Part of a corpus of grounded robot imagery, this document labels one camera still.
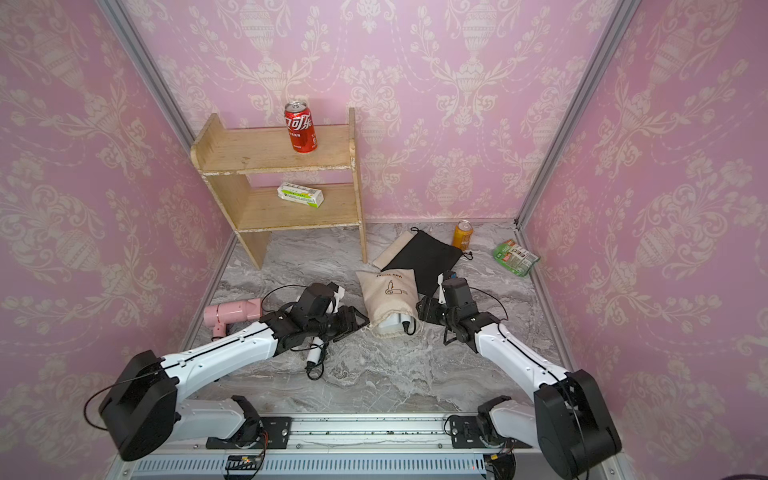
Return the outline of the white hair dryer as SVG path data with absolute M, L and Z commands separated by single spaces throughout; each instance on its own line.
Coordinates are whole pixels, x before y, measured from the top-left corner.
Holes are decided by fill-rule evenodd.
M 382 338 L 412 336 L 416 333 L 417 327 L 417 321 L 412 316 L 392 313 L 377 324 L 375 333 Z
M 311 381 L 320 380 L 324 375 L 327 347 L 328 345 L 320 337 L 315 337 L 310 344 L 305 373 Z

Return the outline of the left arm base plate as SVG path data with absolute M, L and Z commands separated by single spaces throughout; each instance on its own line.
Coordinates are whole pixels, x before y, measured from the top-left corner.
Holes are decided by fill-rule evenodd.
M 261 417 L 259 423 L 247 419 L 245 424 L 230 438 L 209 437 L 206 448 L 209 450 L 256 449 L 285 450 L 291 435 L 292 418 Z

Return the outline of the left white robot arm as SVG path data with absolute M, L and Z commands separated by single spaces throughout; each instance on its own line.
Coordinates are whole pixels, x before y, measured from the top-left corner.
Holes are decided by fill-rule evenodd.
M 342 287 L 313 283 L 237 333 L 164 357 L 135 355 L 98 408 L 119 457 L 136 461 L 167 443 L 197 439 L 266 447 L 267 427 L 245 397 L 207 402 L 193 394 L 251 364 L 302 345 L 324 348 L 367 327 L 368 317 L 342 298 Z

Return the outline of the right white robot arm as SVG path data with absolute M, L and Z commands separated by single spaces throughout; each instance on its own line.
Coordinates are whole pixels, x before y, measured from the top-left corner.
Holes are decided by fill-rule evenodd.
M 439 278 L 437 291 L 436 297 L 419 302 L 420 319 L 442 326 L 445 343 L 460 342 L 495 364 L 533 403 L 525 409 L 508 396 L 483 403 L 472 422 L 452 422 L 456 447 L 468 447 L 472 437 L 491 447 L 524 443 L 538 449 L 563 479 L 588 476 L 622 451 L 618 429 L 591 374 L 569 371 L 525 345 L 501 319 L 479 309 L 465 279 Z

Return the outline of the black drawstring pouch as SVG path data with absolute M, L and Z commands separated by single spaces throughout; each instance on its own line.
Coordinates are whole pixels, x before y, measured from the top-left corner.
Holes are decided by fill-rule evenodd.
M 412 227 L 408 233 L 411 238 L 381 270 L 412 270 L 421 295 L 432 297 L 439 286 L 438 277 L 452 271 L 460 258 L 473 259 L 471 251 L 448 245 L 421 229 Z

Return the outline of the beige linen drawstring bag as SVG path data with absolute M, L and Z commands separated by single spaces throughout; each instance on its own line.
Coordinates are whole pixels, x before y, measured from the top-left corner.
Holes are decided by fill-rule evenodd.
M 386 270 L 379 273 L 357 271 L 356 276 L 374 336 L 382 338 L 375 333 L 375 328 L 392 313 L 410 315 L 418 324 L 419 298 L 412 270 Z

